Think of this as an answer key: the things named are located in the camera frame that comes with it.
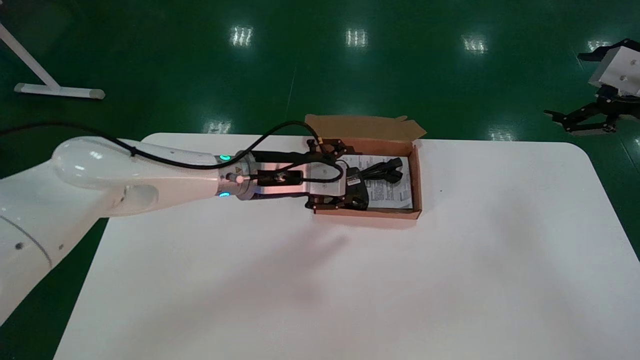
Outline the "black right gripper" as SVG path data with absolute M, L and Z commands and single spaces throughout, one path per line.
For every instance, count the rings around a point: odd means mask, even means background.
M 582 52 L 577 59 L 584 62 L 601 62 L 608 51 L 626 44 L 626 39 L 617 43 L 593 48 L 591 52 Z M 595 93 L 596 101 L 583 105 L 577 110 L 564 114 L 558 111 L 544 110 L 551 121 L 573 136 L 607 135 L 617 132 L 619 117 L 640 120 L 640 98 L 610 85 L 601 85 Z M 604 116 L 600 122 L 589 122 L 596 116 Z

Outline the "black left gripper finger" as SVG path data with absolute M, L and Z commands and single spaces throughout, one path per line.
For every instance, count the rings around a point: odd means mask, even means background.
M 312 162 L 335 162 L 344 155 L 356 155 L 353 146 L 346 145 L 341 139 L 327 139 L 318 142 L 315 139 L 307 140 L 309 151 L 306 159 Z
M 351 199 L 352 196 L 346 194 L 343 196 L 309 194 L 305 207 L 306 209 L 313 210 L 314 212 L 324 210 L 333 211 L 345 208 Z

